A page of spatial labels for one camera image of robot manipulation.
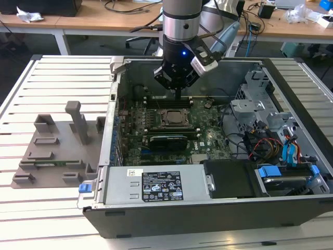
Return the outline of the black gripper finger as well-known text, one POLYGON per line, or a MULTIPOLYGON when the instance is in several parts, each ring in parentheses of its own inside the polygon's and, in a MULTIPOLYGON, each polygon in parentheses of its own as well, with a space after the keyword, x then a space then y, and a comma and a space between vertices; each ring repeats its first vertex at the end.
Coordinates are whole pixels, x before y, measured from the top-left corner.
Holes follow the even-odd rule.
POLYGON ((153 71, 154 79, 165 89, 174 91, 175 99, 180 99, 180 84, 176 78, 169 76, 160 66, 153 71))
POLYGON ((199 74, 192 70, 187 76, 182 76, 178 86, 178 99, 181 98, 182 90, 191 87, 198 79, 199 74))

